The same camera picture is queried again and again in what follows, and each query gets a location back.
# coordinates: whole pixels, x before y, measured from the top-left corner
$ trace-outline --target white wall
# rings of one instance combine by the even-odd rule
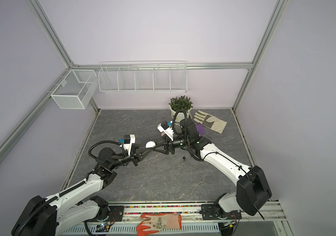
[[[0,0],[0,142],[65,70],[23,0]]]
[[[0,235],[10,235],[31,198],[60,191],[93,115],[51,101],[0,164]]]
[[[76,64],[250,62],[276,0],[40,0]]]
[[[336,235],[336,1],[290,0],[237,114],[294,235]]]
[[[246,78],[246,69],[188,70],[188,91],[157,93],[102,93],[94,99],[101,109],[168,108],[172,97],[188,96],[195,108],[232,107]]]

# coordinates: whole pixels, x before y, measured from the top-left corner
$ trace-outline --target white glove with green stripes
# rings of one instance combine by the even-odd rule
[[[220,134],[223,132],[224,127],[227,124],[226,121],[220,120],[217,117],[203,111],[197,111],[196,113],[194,113],[193,120],[195,122],[201,123],[204,127],[214,130],[215,132],[218,132]]]

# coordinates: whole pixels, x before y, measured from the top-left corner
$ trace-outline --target pink object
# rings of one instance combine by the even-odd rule
[[[196,129],[199,135],[203,135],[205,133],[205,127],[200,123],[196,124]]]

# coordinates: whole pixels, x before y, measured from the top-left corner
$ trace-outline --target work glove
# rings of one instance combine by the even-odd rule
[[[214,130],[215,132],[218,132],[220,134],[223,132],[224,127],[227,124],[226,121],[220,120],[217,117],[203,111],[197,111],[196,113],[194,113],[193,120],[195,122],[201,123],[204,127]]]
[[[160,213],[156,215],[143,214],[141,218],[147,218],[137,226],[137,236],[158,233],[163,229],[181,229],[181,215]]]

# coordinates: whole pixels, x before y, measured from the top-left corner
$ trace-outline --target white ball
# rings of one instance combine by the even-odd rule
[[[146,143],[146,148],[152,148],[154,146],[156,146],[156,143],[154,141],[148,141]]]

